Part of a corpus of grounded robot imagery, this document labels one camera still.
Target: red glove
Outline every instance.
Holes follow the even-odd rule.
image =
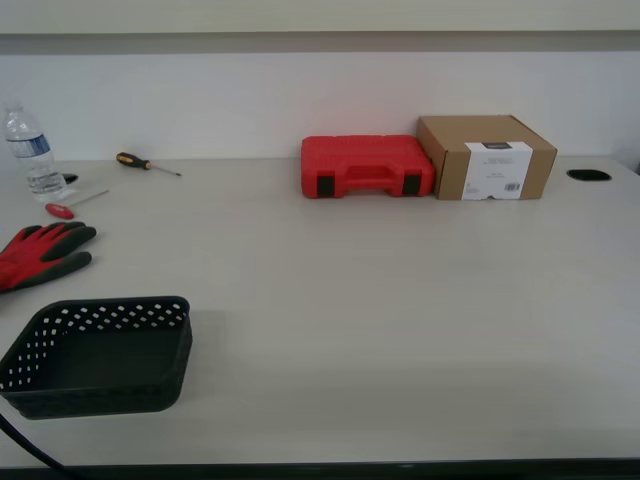
[[[82,222],[23,228],[0,253],[0,292],[33,287],[88,265],[89,252],[69,254],[95,236],[96,229]]]

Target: cardboard box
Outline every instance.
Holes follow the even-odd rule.
[[[557,150],[511,115],[420,117],[440,200],[540,198]]]

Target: red case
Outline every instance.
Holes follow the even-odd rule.
[[[433,189],[433,165],[411,135],[307,137],[301,160],[302,192],[310,198],[358,189],[421,197]]]

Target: white table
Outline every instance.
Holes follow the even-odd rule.
[[[296,160],[72,163],[94,262],[0,296],[0,355],[61,299],[182,295],[194,344],[160,413],[30,421],[65,464],[640,454],[640,177],[559,159],[541,200],[309,200]],[[582,183],[565,170],[613,180]],[[47,224],[0,181],[0,244]],[[0,466],[39,463],[0,436]]]

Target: black basket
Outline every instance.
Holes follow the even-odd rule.
[[[0,395],[31,419],[164,410],[180,396],[191,341],[181,297],[57,302],[0,362]]]

